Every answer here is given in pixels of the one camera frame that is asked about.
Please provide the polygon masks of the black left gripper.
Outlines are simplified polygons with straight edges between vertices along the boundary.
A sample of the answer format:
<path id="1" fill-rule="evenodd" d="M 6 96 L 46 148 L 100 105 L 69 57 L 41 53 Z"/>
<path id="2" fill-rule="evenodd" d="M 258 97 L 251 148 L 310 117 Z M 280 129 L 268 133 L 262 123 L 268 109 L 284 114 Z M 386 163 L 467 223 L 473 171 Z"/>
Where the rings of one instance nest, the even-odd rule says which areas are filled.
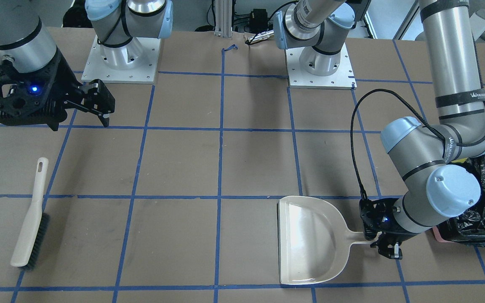
<path id="1" fill-rule="evenodd" d="M 404 240 L 413 237 L 413 233 L 393 233 L 393 232 L 381 232 L 379 238 L 371 243 L 371 247 L 377 247 L 380 255 L 392 259 L 392 260 L 402 260 L 403 254 L 400 245 Z"/>

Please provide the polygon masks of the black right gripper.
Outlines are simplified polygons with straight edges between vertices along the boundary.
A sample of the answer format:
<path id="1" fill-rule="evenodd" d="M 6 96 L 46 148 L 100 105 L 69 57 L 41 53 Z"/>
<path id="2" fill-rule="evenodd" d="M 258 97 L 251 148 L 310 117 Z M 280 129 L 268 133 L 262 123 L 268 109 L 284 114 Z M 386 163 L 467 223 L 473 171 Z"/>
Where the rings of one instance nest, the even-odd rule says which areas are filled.
<path id="1" fill-rule="evenodd" d="M 19 73 L 8 59 L 1 61 L 1 124 L 48 125 L 55 132 L 67 118 L 66 109 L 92 113 L 107 128 L 115 98 L 100 79 L 82 85 L 59 49 L 46 66 L 30 73 Z"/>

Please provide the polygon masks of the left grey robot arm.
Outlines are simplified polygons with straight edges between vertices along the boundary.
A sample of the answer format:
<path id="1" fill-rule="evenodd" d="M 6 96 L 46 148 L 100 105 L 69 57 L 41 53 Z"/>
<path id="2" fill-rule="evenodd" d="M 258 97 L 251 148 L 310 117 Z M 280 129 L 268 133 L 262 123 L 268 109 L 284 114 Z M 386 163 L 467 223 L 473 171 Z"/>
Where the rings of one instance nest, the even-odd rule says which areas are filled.
<path id="1" fill-rule="evenodd" d="M 385 152 L 406 184 L 401 198 L 368 198 L 357 165 L 360 216 L 366 240 L 380 255 L 402 259 L 400 245 L 479 201 L 476 177 L 456 159 L 485 155 L 485 89 L 467 0 L 420 0 L 439 122 L 431 125 L 404 98 L 412 117 L 380 134 Z"/>

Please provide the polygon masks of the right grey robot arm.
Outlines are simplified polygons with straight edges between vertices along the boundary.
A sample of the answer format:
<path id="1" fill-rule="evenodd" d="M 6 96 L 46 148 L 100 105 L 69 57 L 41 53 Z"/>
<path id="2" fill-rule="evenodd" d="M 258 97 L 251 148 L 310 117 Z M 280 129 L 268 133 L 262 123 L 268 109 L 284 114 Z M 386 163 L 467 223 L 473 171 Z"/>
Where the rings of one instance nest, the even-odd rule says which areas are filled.
<path id="1" fill-rule="evenodd" d="M 96 41 L 77 80 L 28 0 L 0 0 L 0 123 L 57 131 L 67 109 L 109 126 L 115 98 L 105 82 L 152 83 L 158 42 L 173 29 L 171 0 L 87 0 Z"/>

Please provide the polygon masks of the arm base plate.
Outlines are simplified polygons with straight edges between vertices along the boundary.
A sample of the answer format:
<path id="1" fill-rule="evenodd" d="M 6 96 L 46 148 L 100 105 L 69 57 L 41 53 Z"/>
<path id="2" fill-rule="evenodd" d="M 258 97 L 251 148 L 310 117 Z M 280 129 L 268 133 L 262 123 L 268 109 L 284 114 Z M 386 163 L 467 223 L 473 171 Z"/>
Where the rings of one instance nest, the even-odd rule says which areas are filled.
<path id="1" fill-rule="evenodd" d="M 289 86 L 303 89 L 354 90 L 357 88 L 346 44 L 331 56 L 312 47 L 285 50 Z"/>
<path id="2" fill-rule="evenodd" d="M 82 81 L 100 79 L 113 84 L 154 84 L 163 40 L 134 37 L 120 48 L 108 48 L 93 40 Z"/>

